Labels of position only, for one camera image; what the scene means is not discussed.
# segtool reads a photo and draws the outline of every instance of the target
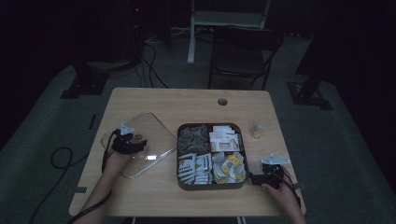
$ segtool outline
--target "transparent tray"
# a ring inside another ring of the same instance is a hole
[[[177,148],[177,138],[163,123],[153,113],[143,112],[105,133],[101,139],[105,150],[111,133],[119,129],[121,125],[134,128],[134,134],[141,134],[143,140],[148,140],[145,149],[134,154],[132,161],[122,171],[121,174],[125,178],[137,178]]]

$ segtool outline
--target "black chair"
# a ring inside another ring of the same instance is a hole
[[[271,63],[283,43],[283,35],[274,30],[219,27],[215,30],[208,88],[214,75],[263,78],[262,91],[271,70]]]

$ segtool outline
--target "person's right hand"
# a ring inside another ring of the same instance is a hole
[[[284,166],[281,167],[285,173],[283,179],[292,186],[293,183],[291,182],[289,171]],[[305,223],[305,218],[297,203],[294,192],[285,183],[281,183],[279,189],[274,189],[267,184],[262,184],[262,187],[275,198],[292,223]]]

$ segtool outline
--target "person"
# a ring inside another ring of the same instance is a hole
[[[120,154],[117,151],[111,151],[108,155],[102,175],[96,183],[96,186],[87,202],[85,202],[84,206],[81,208],[81,211],[98,204],[108,196],[108,193],[111,191],[111,187],[118,178],[120,172],[133,157],[132,154]],[[292,184],[288,170],[283,166],[282,169],[285,172],[284,179],[288,183]],[[284,184],[282,184],[279,189],[274,189],[266,184],[263,184],[262,188],[267,190],[275,198],[279,205],[284,209],[292,224],[305,224],[304,215],[301,212],[300,206],[298,205],[290,188]],[[69,223],[105,223],[107,206],[108,201],[86,215],[78,218],[74,222]]]

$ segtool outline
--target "chair seat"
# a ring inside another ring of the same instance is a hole
[[[226,41],[218,43],[214,68],[218,73],[260,77],[265,73],[261,50],[243,49]]]

